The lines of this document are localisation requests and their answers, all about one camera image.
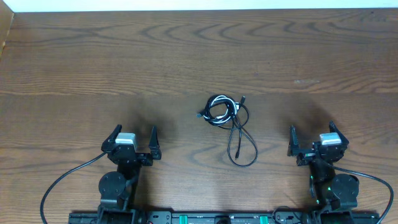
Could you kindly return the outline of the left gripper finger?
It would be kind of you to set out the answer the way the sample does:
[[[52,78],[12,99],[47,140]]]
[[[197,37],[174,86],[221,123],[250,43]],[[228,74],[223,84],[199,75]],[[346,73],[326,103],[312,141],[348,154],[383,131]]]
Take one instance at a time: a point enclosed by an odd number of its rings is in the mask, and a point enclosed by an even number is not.
[[[113,144],[116,143],[116,138],[118,136],[118,134],[121,132],[122,130],[122,125],[118,124],[114,131],[103,141],[102,146],[103,147],[111,147]]]
[[[151,154],[160,154],[160,146],[159,146],[159,140],[157,137],[157,127],[153,126],[152,127],[152,132],[150,135],[150,141],[149,141],[149,149]]]

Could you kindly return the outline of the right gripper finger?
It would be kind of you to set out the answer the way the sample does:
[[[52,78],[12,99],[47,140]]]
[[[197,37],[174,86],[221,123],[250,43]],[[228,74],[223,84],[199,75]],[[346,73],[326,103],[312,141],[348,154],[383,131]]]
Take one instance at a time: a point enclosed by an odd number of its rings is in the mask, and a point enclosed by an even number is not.
[[[336,124],[333,121],[329,122],[329,130],[331,133],[336,133],[341,139],[342,145],[348,145],[348,139],[340,132],[340,130],[336,127]]]
[[[299,152],[299,141],[297,138],[296,128],[291,126],[289,128],[289,152]]]

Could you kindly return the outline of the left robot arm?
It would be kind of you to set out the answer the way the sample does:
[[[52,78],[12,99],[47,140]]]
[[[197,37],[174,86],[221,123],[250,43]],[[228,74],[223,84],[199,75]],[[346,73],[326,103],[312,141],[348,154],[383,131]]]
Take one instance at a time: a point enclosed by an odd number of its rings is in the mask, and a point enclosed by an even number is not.
[[[101,199],[96,223],[148,222],[146,212],[135,208],[133,202],[141,168],[152,166],[155,160],[162,158],[156,126],[150,134],[150,152],[137,152],[136,148],[136,135],[122,132],[120,124],[102,143],[101,150],[117,165],[117,170],[106,173],[99,181]]]

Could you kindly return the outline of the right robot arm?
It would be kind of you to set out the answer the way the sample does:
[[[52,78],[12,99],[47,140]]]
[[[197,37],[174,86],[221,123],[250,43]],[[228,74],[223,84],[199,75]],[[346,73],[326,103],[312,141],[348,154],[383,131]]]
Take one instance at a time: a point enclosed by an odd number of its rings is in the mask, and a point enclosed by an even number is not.
[[[318,207],[301,217],[302,223],[353,223],[351,209],[358,206],[359,180],[349,174],[337,174],[333,164],[339,161],[349,141],[329,122],[329,133],[319,135],[311,148],[299,145],[296,128],[289,128],[288,156],[295,156],[298,166],[310,168],[310,194]]]

